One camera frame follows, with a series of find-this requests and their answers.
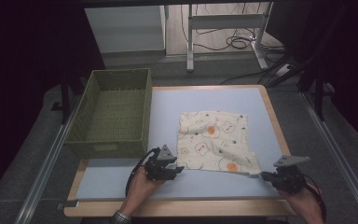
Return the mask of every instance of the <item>metal stand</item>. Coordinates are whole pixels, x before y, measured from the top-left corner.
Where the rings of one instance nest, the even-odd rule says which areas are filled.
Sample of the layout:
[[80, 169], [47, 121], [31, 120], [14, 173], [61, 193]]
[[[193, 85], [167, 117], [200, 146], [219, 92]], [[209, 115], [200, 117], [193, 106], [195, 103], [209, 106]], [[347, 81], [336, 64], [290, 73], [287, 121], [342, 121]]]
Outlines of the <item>metal stand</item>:
[[193, 16], [192, 5], [188, 5], [187, 72], [194, 71], [193, 30], [237, 28], [259, 28], [255, 41], [252, 41], [252, 49], [260, 68], [267, 70], [266, 60], [260, 51], [260, 42], [266, 30], [271, 6], [272, 3], [269, 2], [263, 14]]

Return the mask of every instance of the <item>human hand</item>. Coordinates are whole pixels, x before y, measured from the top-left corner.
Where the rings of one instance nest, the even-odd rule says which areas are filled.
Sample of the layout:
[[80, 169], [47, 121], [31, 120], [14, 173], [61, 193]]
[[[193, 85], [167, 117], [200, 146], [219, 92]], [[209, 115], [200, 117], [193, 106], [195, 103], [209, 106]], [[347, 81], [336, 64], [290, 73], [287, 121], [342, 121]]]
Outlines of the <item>human hand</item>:
[[289, 194], [286, 191], [278, 189], [279, 194], [289, 202], [292, 209], [309, 224], [323, 224], [322, 210], [313, 194], [302, 189], [299, 193]]
[[136, 209], [164, 183], [165, 180], [149, 180], [145, 168], [141, 166], [133, 176], [127, 198], [119, 209], [120, 213], [126, 217], [131, 217]]

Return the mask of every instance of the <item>basket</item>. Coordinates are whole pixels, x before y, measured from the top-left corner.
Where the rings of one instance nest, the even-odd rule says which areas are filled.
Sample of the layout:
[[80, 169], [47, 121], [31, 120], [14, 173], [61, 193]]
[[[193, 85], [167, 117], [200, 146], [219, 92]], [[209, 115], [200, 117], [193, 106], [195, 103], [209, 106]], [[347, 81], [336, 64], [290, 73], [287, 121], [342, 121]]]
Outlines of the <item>basket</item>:
[[143, 157], [151, 99], [149, 69], [92, 71], [64, 145], [81, 159]]

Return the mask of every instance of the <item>cloth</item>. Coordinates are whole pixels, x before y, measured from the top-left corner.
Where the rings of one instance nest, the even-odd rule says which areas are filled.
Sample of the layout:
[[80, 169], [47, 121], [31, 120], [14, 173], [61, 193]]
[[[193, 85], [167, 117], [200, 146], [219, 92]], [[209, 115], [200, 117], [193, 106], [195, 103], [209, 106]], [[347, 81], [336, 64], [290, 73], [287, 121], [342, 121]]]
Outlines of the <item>cloth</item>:
[[248, 117], [221, 111], [182, 113], [177, 165], [185, 169], [259, 174], [256, 155], [248, 147]]

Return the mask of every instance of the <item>metal frame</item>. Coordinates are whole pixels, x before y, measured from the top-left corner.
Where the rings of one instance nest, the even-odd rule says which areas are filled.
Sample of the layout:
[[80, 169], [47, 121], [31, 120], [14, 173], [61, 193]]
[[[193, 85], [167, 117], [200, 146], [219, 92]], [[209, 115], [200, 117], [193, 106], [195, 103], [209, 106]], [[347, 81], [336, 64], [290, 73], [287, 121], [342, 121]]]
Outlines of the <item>metal frame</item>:
[[345, 155], [342, 153], [338, 143], [334, 139], [334, 136], [330, 133], [330, 130], [328, 129], [327, 125], [312, 109], [314, 108], [314, 105], [310, 95], [302, 91], [299, 94], [300, 97], [304, 100], [308, 111], [310, 112], [310, 117], [315, 123], [315, 126], [318, 131], [321, 133], [321, 136], [324, 139], [334, 161], [336, 162], [339, 171], [347, 182], [348, 187], [350, 188], [354, 198], [358, 202], [358, 178], [356, 176], [356, 173], [352, 170]]
[[69, 126], [72, 122], [72, 119], [75, 115], [75, 111], [79, 105], [80, 97], [75, 97], [73, 101], [73, 109], [69, 115], [69, 118], [66, 123], [62, 124], [54, 143], [52, 144], [48, 155], [46, 156], [42, 166], [40, 167], [39, 173], [37, 174], [31, 189], [28, 192], [27, 197], [25, 198], [24, 203], [20, 209], [19, 214], [15, 220], [15, 224], [26, 224], [30, 223], [34, 215], [34, 210], [36, 209], [39, 200], [42, 196], [45, 186], [48, 183], [50, 174], [54, 168], [55, 162], [60, 155], [63, 142], [69, 133]]
[[251, 45], [261, 70], [267, 70], [266, 60], [260, 51], [260, 43], [266, 30], [271, 6], [272, 3], [268, 2], [266, 10], [262, 14], [193, 16], [193, 7], [188, 5], [187, 72], [194, 71], [193, 30], [196, 29], [259, 28]]

